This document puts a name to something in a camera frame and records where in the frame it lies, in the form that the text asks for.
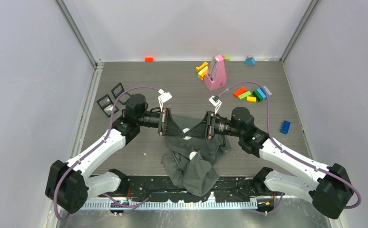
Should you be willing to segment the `grey t-shirt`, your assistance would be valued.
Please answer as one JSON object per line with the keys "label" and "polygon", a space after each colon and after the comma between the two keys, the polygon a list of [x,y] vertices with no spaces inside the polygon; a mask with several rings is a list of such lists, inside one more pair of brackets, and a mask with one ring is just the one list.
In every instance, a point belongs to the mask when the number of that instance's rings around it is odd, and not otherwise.
{"label": "grey t-shirt", "polygon": [[208,193],[219,179],[214,165],[232,148],[226,136],[211,140],[165,137],[170,152],[163,155],[161,164],[172,183],[200,197]]}

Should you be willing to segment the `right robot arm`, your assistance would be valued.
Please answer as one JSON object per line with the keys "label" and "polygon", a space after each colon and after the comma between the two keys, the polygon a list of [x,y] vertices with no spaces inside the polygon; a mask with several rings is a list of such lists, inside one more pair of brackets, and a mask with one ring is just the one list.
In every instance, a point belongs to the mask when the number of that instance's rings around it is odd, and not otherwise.
{"label": "right robot arm", "polygon": [[338,219],[356,192],[346,169],[340,164],[331,166],[309,159],[259,129],[254,117],[245,107],[232,110],[230,119],[207,112],[201,122],[185,129],[186,137],[212,139],[215,135],[234,136],[248,154],[273,162],[292,175],[263,168],[255,175],[254,190],[260,195],[269,191],[296,196],[311,203],[322,215]]}

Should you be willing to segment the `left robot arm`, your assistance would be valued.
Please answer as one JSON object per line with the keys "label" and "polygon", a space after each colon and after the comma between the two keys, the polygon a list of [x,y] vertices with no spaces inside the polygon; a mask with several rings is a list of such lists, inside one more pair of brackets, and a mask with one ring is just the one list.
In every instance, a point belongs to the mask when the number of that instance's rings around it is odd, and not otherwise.
{"label": "left robot arm", "polygon": [[156,128],[160,135],[165,135],[169,112],[163,104],[172,95],[163,90],[159,90],[159,94],[159,112],[148,111],[145,97],[133,94],[126,101],[123,114],[95,143],[67,162],[57,160],[51,165],[45,195],[53,200],[55,206],[73,214],[88,199],[98,195],[112,192],[122,197],[127,193],[128,183],[116,170],[97,176],[92,173],[113,153],[128,145],[140,133],[142,126]]}

